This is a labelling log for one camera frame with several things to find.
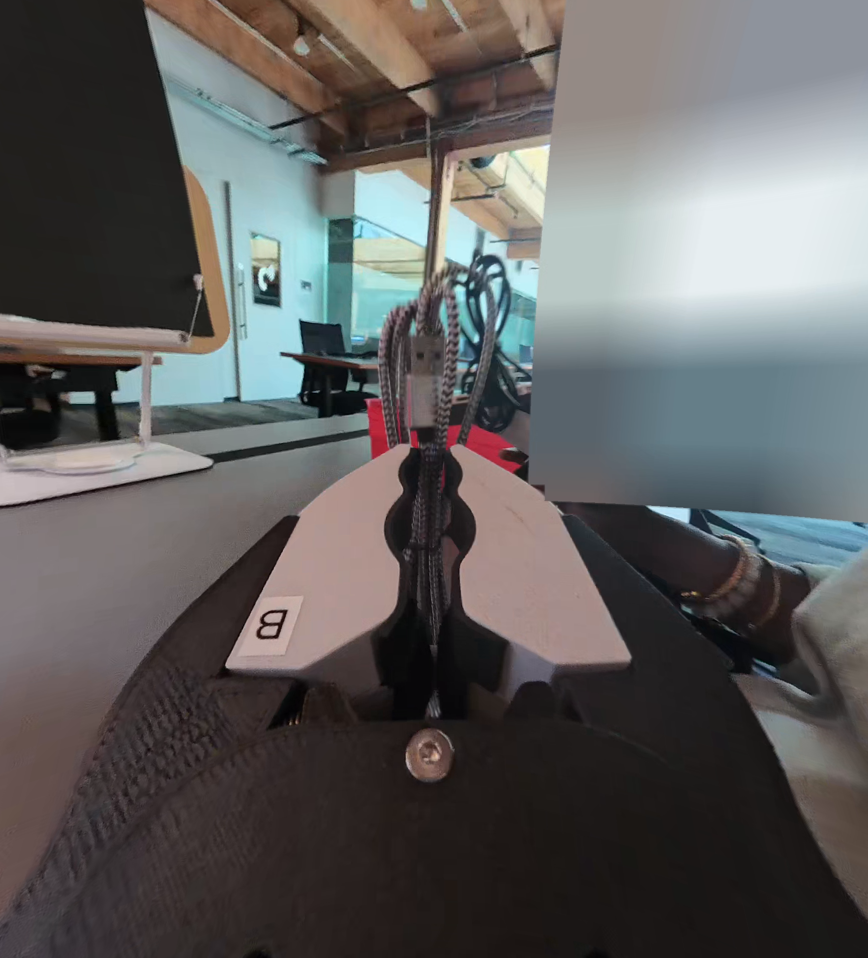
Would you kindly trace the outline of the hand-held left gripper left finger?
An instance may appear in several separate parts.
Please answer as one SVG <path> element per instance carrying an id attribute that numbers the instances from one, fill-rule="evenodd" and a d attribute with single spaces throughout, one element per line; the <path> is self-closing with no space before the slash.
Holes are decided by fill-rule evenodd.
<path id="1" fill-rule="evenodd" d="M 331 683 L 350 697 L 380 688 L 374 639 L 400 590 L 385 523 L 413 450 L 370 460 L 300 512 L 226 661 L 230 673 Z"/>

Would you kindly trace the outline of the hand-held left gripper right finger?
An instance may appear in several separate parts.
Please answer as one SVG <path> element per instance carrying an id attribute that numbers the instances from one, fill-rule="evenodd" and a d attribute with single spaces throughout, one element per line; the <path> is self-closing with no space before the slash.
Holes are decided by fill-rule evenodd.
<path id="1" fill-rule="evenodd" d="M 627 668 L 631 653 L 558 508 L 476 452 L 449 454 L 459 556 L 448 623 L 462 675 L 515 693 Z"/>

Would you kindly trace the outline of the red plastic bin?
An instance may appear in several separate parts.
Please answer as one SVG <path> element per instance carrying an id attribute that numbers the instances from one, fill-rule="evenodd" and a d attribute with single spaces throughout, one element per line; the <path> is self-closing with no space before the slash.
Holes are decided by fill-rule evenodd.
<path id="1" fill-rule="evenodd" d="M 465 398 L 455 398 L 450 411 L 447 448 L 451 449 L 459 442 L 462 421 L 466 410 L 467 401 Z M 382 402 L 380 399 L 368 399 L 368 440 L 369 440 L 369 458 L 377 459 L 389 450 L 387 430 L 383 419 Z M 513 446 L 499 434 L 488 432 L 487 430 L 472 425 L 470 433 L 467 436 L 466 448 L 471 452 L 480 455 L 482 458 L 499 465 L 503 470 L 514 473 L 521 461 L 518 453 L 510 450 Z"/>

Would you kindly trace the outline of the person's right hand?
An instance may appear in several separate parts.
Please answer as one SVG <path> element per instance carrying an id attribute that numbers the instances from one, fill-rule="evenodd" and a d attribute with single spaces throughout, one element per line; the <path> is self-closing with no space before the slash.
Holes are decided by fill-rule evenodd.
<path id="1" fill-rule="evenodd" d="M 737 544 L 642 506 L 560 502 L 639 571 L 679 593 L 712 596 L 745 561 Z"/>

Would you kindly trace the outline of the white board stand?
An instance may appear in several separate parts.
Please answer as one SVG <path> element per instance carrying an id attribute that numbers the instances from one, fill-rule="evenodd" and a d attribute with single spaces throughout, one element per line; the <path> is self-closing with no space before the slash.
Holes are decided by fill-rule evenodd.
<path id="1" fill-rule="evenodd" d="M 0 441 L 0 508 L 198 473 L 211 467 L 206 457 L 155 442 L 152 437 L 154 359 L 158 353 L 188 353 L 189 337 L 202 306 L 201 274 L 193 275 L 192 285 L 196 295 L 188 331 L 97 327 L 0 314 L 0 345 L 45 345 L 63 353 L 82 347 L 93 354 L 122 350 L 135 353 L 142 361 L 138 437 L 30 454 L 12 453 Z"/>

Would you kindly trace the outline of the black office chair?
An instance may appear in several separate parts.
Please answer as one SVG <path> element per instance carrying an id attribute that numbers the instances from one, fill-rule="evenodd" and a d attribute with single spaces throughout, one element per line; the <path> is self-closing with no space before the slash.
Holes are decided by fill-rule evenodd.
<path id="1" fill-rule="evenodd" d="M 376 360 L 377 350 L 348 351 L 340 324 L 300 320 L 299 335 L 304 354 L 338 359 Z M 298 400 L 315 408 L 320 418 L 349 416 L 367 411 L 373 395 L 365 391 L 370 370 L 353 370 L 336 365 L 304 363 Z"/>

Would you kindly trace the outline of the wooden rounded panel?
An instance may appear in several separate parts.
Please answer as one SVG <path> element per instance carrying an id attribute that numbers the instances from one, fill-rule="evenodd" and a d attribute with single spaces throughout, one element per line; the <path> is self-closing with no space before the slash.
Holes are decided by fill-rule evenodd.
<path id="1" fill-rule="evenodd" d="M 196 175 L 185 165 L 182 169 L 203 277 L 202 306 L 206 308 L 212 326 L 211 334 L 191 333 L 188 354 L 207 355 L 221 350 L 230 340 L 232 321 L 212 207 Z"/>

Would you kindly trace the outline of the framed logo sign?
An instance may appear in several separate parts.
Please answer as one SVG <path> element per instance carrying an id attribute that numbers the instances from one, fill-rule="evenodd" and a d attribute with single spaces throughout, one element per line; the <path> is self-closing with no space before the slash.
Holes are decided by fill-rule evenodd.
<path id="1" fill-rule="evenodd" d="M 282 296 L 282 244 L 278 239 L 253 232 L 250 235 L 253 302 L 280 308 Z"/>

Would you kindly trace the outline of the person's beige sweater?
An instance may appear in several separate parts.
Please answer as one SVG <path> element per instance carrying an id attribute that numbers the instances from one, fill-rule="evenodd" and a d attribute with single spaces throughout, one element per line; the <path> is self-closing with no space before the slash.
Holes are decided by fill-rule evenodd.
<path id="1" fill-rule="evenodd" d="M 780 677 L 738 677 L 800 812 L 868 919 L 868 548 L 807 566 L 792 615 L 797 658 Z"/>

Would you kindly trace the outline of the black board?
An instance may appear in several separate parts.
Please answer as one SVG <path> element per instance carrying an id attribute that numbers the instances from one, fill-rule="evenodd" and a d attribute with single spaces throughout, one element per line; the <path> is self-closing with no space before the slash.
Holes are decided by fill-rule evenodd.
<path id="1" fill-rule="evenodd" d="M 212 334 L 140 1 L 0 1 L 0 314 Z"/>

